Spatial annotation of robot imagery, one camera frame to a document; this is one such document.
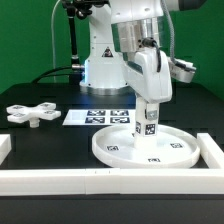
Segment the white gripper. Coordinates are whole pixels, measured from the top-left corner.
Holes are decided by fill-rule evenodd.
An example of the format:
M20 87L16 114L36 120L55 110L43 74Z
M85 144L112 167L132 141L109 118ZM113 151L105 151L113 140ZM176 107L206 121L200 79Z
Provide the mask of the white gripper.
M190 83L196 71L190 62L179 60L178 65L175 65L163 51L156 51L155 48L129 54L124 66L124 79L127 84L150 103L146 107L148 120L159 117L159 105L156 103L171 100L171 79Z

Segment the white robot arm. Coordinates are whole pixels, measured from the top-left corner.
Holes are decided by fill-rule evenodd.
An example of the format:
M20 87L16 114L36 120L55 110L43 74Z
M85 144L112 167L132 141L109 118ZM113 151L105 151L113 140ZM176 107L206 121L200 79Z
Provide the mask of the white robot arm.
M175 46L172 11L197 9L204 0L108 0L92 3L90 55L80 87L85 92L114 95L129 88L136 93L137 121L155 121L159 105L172 98L173 78L189 83L192 63L160 50L162 25L168 23Z

